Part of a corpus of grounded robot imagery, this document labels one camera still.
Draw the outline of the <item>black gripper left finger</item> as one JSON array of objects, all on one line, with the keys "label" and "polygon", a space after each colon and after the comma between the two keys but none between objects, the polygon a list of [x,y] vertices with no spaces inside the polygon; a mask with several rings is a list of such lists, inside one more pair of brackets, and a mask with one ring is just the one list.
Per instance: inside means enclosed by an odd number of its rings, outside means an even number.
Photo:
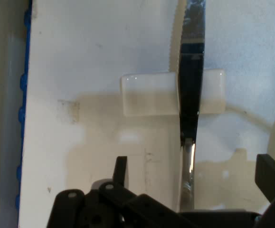
[{"label": "black gripper left finger", "polygon": [[190,222],[146,194],[125,187],[127,157],[116,158],[111,180],[84,194],[57,194],[48,228],[188,228]]}]

